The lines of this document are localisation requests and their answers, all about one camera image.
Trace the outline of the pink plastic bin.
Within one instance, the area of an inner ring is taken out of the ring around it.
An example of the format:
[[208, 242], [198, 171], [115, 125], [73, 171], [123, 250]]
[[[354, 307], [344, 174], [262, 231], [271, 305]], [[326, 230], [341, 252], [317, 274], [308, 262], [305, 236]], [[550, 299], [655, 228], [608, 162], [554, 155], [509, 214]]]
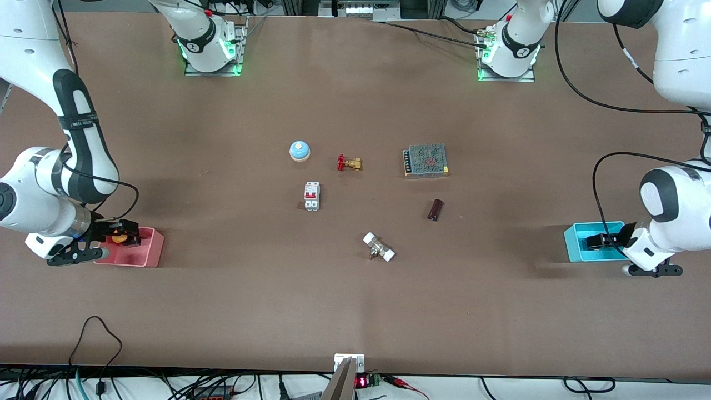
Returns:
[[155, 268], [158, 267], [163, 248], [163, 235], [152, 227], [139, 227], [140, 244], [117, 243], [110, 239], [101, 247], [108, 250], [108, 256], [93, 261], [96, 265]]

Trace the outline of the cyan plastic bin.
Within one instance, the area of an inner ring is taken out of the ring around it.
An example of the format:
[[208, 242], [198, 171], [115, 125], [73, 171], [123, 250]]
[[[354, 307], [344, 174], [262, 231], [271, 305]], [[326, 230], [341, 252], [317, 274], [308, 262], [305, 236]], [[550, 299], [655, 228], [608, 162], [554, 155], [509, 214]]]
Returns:
[[620, 254], [614, 247], [604, 247], [602, 249], [591, 249], [585, 244], [585, 240], [590, 236], [605, 234], [602, 221], [577, 222], [564, 231], [564, 240], [567, 255], [572, 263], [594, 263], [594, 262], [615, 262], [629, 260], [624, 254]]

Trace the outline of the orange power strip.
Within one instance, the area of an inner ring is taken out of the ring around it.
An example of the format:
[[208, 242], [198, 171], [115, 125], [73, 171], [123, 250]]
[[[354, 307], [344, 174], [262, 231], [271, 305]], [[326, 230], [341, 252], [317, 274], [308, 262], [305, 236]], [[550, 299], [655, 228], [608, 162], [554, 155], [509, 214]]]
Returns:
[[231, 400], [236, 395], [229, 385], [213, 385], [197, 387], [193, 390], [190, 400]]

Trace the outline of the metal mesh power supply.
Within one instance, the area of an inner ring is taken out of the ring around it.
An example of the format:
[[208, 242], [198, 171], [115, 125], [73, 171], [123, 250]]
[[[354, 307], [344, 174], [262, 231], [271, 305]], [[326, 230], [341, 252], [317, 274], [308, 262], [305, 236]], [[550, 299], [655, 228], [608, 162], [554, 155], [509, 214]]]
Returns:
[[438, 179], [449, 175], [444, 143], [409, 145], [402, 151], [406, 179]]

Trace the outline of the metal fitting white caps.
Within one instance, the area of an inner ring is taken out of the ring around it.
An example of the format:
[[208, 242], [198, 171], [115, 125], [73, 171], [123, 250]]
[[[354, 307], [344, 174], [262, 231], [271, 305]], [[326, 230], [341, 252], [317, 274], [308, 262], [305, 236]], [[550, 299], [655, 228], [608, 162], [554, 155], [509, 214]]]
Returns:
[[393, 248], [389, 247], [383, 242], [380, 236], [377, 236], [373, 232], [368, 232], [363, 238], [363, 243], [365, 243], [368, 248], [370, 248], [369, 259], [375, 260], [376, 258], [381, 258], [386, 262], [391, 261], [396, 252]]

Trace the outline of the red alligator clip lead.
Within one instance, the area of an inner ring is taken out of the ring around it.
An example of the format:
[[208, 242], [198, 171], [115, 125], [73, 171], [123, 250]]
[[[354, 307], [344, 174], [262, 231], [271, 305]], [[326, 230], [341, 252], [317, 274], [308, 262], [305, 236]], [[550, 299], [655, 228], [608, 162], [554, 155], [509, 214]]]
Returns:
[[389, 374], [381, 374], [380, 377], [382, 378], [382, 380], [384, 380], [384, 382], [386, 382], [390, 385], [393, 385], [394, 387], [396, 387], [398, 389], [403, 389], [403, 390], [415, 392], [415, 393], [418, 393], [419, 395], [421, 395], [422, 397], [424, 397], [425, 400], [431, 400], [429, 395], [427, 395], [426, 393], [422, 392], [419, 389], [416, 389], [414, 386], [410, 385], [409, 383], [407, 383], [406, 381], [404, 381], [402, 379], [399, 379], [398, 377], [395, 377], [395, 376], [389, 375]]

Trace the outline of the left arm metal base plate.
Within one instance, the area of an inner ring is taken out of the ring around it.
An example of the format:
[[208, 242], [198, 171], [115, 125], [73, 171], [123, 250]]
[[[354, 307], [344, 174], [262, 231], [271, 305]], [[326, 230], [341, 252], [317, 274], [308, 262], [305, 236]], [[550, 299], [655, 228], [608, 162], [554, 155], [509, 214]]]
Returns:
[[496, 23], [487, 26], [478, 30], [474, 36], [475, 43], [483, 45], [483, 48], [477, 49], [478, 81], [533, 83], [533, 65], [541, 43], [527, 46], [514, 43], [514, 48], [510, 49], [502, 36], [504, 25], [505, 23]]

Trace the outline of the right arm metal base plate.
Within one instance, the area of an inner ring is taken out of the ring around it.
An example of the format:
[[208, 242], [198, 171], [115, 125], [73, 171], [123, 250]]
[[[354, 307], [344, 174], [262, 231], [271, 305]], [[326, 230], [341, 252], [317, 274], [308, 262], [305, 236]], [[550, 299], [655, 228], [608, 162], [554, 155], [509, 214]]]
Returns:
[[211, 16], [215, 23], [215, 34], [203, 46], [201, 53], [193, 53], [193, 43], [185, 47], [178, 40], [184, 60], [186, 77], [236, 77], [241, 75], [244, 53], [246, 52], [248, 23], [236, 25], [233, 21]]

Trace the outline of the aluminium frame with white device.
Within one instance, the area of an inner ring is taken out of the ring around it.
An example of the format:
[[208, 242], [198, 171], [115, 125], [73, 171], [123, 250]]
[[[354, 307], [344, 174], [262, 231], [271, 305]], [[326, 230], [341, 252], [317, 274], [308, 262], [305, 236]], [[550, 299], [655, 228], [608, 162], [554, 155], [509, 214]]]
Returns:
[[437, 19], [449, 0], [273, 0], [285, 16], [360, 18], [369, 21]]

